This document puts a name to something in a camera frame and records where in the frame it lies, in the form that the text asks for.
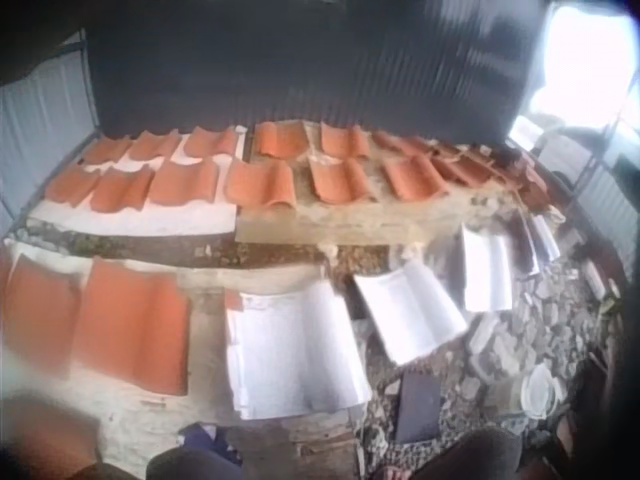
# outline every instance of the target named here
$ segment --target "ground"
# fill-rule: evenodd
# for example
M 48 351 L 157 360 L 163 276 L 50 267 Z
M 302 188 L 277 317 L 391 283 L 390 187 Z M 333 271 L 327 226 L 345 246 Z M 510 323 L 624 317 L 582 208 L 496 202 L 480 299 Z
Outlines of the ground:
M 351 275 L 388 271 L 407 250 L 236 243 L 231 235 L 101 238 L 59 232 L 33 221 L 13 235 L 18 240 L 61 253 L 132 258 L 183 267 L 257 268 L 291 262 L 325 262 L 334 283 L 347 297 L 352 318 L 366 317 L 366 310 L 355 294 Z M 453 244 L 453 239 L 444 239 L 438 248 L 444 245 L 444 250 L 450 253 Z M 427 249 L 425 258 L 437 275 L 444 274 L 443 255 Z M 373 399 L 356 431 L 364 450 L 366 471 L 370 474 L 381 465 L 414 470 L 466 432 L 489 424 L 498 423 L 516 434 L 537 429 L 539 422 L 526 417 L 503 420 L 485 415 L 482 408 L 485 384 L 506 378 L 505 369 L 514 368 L 514 365 L 523 370 L 544 362 L 562 380 L 567 391 L 571 389 L 572 379 L 587 349 L 590 345 L 601 345 L 607 335 L 578 267 L 570 256 L 564 256 L 541 275 L 516 280 L 513 311 L 500 315 L 491 340 L 482 353 L 474 357 L 468 353 L 468 339 L 462 338 L 427 359 L 400 369 L 389 362 L 377 336 L 370 335 L 364 345 Z M 472 319 L 471 332 L 480 320 Z M 506 347 L 506 358 L 503 351 L 496 352 L 496 338 Z M 432 374 L 441 383 L 441 435 L 430 442 L 407 446 L 393 442 L 399 401 L 398 380 L 405 370 Z

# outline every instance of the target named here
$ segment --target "white sheet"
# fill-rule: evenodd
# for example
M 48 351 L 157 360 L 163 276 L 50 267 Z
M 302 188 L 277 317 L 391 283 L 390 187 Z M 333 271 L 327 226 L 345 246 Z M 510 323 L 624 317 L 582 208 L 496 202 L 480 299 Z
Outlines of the white sheet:
M 238 126 L 236 131 L 240 134 L 236 146 L 236 157 L 242 158 L 246 128 Z M 184 153 L 184 144 L 189 135 L 182 137 L 171 161 L 182 165 L 199 162 L 200 159 L 188 157 Z M 224 196 L 224 185 L 232 158 L 230 155 L 214 155 L 213 160 L 220 169 L 214 203 L 194 200 L 181 207 L 164 207 L 154 205 L 147 200 L 141 211 L 125 208 L 116 213 L 98 213 L 91 210 L 91 195 L 89 195 L 76 208 L 44 199 L 29 213 L 29 217 L 52 223 L 62 231 L 72 230 L 92 235 L 161 237 L 233 232 L 236 228 L 237 207 L 229 203 Z M 134 172 L 144 165 L 157 170 L 162 162 L 161 158 L 147 162 L 135 161 L 125 154 L 118 162 L 87 165 L 84 168 L 87 171 L 104 171 L 114 167 L 118 170 Z
M 243 309 L 227 312 L 227 362 L 243 419 L 332 413 L 371 398 L 346 304 L 328 280 L 241 298 Z
M 397 365 L 429 355 L 467 330 L 458 307 L 419 260 L 385 275 L 354 278 L 387 356 Z

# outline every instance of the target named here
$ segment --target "flat orange tile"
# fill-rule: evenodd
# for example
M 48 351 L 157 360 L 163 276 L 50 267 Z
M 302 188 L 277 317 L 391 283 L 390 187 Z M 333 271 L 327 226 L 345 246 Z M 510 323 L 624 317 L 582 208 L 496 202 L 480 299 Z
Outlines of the flat orange tile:
M 129 158 L 140 161 L 153 160 L 157 157 L 169 159 L 181 140 L 178 129 L 171 130 L 166 135 L 154 135 L 145 130 L 129 149 Z
M 409 141 L 404 138 L 391 135 L 384 130 L 378 130 L 372 134 L 373 141 L 385 150 L 391 150 L 393 152 L 401 153 L 407 157 L 413 155 L 419 155 L 420 149 L 416 148 Z
M 284 162 L 234 161 L 229 168 L 225 196 L 231 203 L 247 208 L 276 204 L 295 207 L 293 172 Z
M 4 342 L 36 367 L 64 375 L 79 306 L 80 290 L 72 276 L 20 256 L 5 290 Z
M 309 150 L 309 139 L 302 122 L 256 125 L 257 152 L 282 160 L 298 157 Z
M 218 185 L 218 166 L 211 158 L 193 165 L 179 165 L 165 160 L 149 190 L 149 200 L 175 207 L 192 200 L 212 203 Z
M 89 147 L 82 158 L 88 165 L 117 162 L 127 152 L 132 143 L 133 141 L 128 135 L 116 140 L 109 137 L 102 137 Z
M 184 153 L 193 158 L 210 157 L 219 153 L 235 155 L 238 134 L 233 127 L 222 132 L 210 132 L 196 127 L 184 144 Z
M 188 333 L 189 301 L 175 275 L 94 260 L 76 335 L 87 365 L 155 393 L 185 395 Z
M 142 210 L 154 171 L 145 165 L 137 172 L 108 169 L 100 178 L 91 197 L 91 210 L 101 213 L 119 212 L 124 208 Z
M 44 197 L 77 207 L 93 191 L 99 179 L 100 172 L 85 172 L 82 167 L 73 165 L 51 180 Z
M 449 192 L 447 182 L 425 155 L 385 160 L 384 169 L 396 197 L 404 202 L 437 198 Z
M 371 156 L 369 139 L 359 125 L 350 128 L 330 127 L 320 123 L 322 151 L 335 158 L 366 158 Z
M 351 158 L 338 165 L 309 162 L 316 194 L 325 203 L 340 205 L 371 197 L 364 168 Z

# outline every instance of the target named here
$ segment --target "metal frame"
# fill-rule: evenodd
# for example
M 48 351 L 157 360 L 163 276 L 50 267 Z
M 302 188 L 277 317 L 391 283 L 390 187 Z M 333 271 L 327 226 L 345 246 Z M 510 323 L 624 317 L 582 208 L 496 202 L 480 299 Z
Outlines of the metal frame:
M 629 95 L 631 95 L 631 92 L 633 91 L 633 88 L 636 86 L 636 83 L 640 85 L 640 69 L 634 72 L 633 77 L 631 78 L 631 82 L 629 83 L 629 87 L 627 88 L 627 94 L 624 96 L 624 101 L 622 102 L 620 109 L 616 113 L 616 116 L 610 123 L 605 125 L 604 128 L 602 129 L 602 133 L 601 133 L 601 137 L 603 139 L 602 147 L 600 151 L 591 152 L 591 156 L 589 157 L 589 160 L 587 160 L 587 164 L 582 169 L 582 172 L 580 172 L 580 175 L 576 180 L 575 188 L 573 189 L 573 198 L 571 200 L 571 203 L 577 201 L 580 194 L 584 191 L 584 189 L 587 187 L 587 185 L 593 178 L 593 175 L 595 174 L 598 167 L 602 167 L 605 170 L 609 170 L 608 166 L 605 164 L 603 160 L 603 157 L 604 157 L 604 154 L 609 149 L 609 147 L 611 146 L 611 141 L 613 140 L 613 136 L 616 133 L 618 124 L 620 123 L 624 106 L 626 105 L 627 100 L 629 99 Z

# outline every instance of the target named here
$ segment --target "rubble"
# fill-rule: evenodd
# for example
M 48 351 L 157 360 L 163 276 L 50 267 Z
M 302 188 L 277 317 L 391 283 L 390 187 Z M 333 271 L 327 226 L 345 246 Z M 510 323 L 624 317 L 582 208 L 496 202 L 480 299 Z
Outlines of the rubble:
M 496 337 L 493 342 L 493 351 L 500 359 L 500 366 L 509 375 L 520 373 L 520 363 L 516 360 L 514 352 L 509 350 L 501 337 Z
M 400 379 L 396 380 L 393 383 L 390 383 L 389 385 L 387 385 L 387 387 L 384 389 L 384 394 L 385 395 L 398 395 L 398 393 L 400 392 Z
M 460 394 L 462 395 L 462 398 L 464 398 L 465 400 L 469 402 L 473 402 L 476 399 L 476 396 L 478 395 L 478 390 L 480 390 L 481 386 L 482 386 L 482 383 L 477 378 L 465 377 L 460 387 Z
M 551 296 L 551 292 L 549 291 L 549 284 L 547 283 L 547 279 L 542 277 L 538 282 L 538 286 L 536 288 L 536 296 L 540 300 L 546 300 Z
M 476 324 L 476 328 L 473 333 L 468 336 L 467 348 L 472 355 L 476 355 L 482 352 L 489 340 L 491 340 L 491 336 L 493 335 L 493 330 L 498 324 L 499 317 L 494 314 L 486 314 L 483 315 L 479 322 Z

